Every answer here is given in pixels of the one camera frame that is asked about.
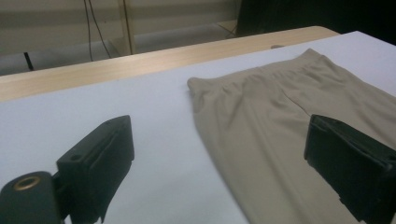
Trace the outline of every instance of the white paper sheet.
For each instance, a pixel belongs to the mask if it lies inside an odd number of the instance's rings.
[[[199,63],[0,104],[0,187],[56,172],[66,150],[107,119],[130,115],[135,161],[106,223],[247,223],[195,130],[190,77],[220,77],[308,48],[396,96],[396,47],[361,33]]]

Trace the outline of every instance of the floor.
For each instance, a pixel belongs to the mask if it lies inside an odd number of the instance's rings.
[[[229,27],[230,26],[227,27],[223,24],[213,23],[147,35],[137,35],[135,37],[136,53],[232,38],[233,29]],[[108,41],[105,41],[105,44],[112,58],[120,57]],[[91,61],[88,43],[71,47],[29,52],[29,57],[35,70],[77,63],[88,63]],[[94,61],[108,58],[102,42],[92,43],[92,57]],[[23,53],[0,56],[0,76],[29,71]]]

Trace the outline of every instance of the screw hole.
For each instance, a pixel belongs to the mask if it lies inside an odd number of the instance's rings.
[[[30,189],[30,188],[34,187],[35,185],[37,185],[38,182],[40,182],[40,177],[35,176],[35,175],[34,176],[28,176],[28,177],[25,177],[24,179],[18,181],[14,185],[14,189],[15,190]]]

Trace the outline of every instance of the cloth fabric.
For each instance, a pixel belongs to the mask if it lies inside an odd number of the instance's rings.
[[[196,128],[250,223],[358,223],[304,160],[310,116],[396,148],[395,97],[312,49],[188,85]]]

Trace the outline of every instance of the black plastic bracket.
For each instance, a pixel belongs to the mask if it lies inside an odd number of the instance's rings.
[[[54,176],[35,172],[0,192],[0,223],[73,223],[105,219],[107,208],[134,159],[131,119],[108,120],[58,161]]]
[[[358,221],[392,221],[396,211],[395,150],[337,119],[312,115],[304,158]]]

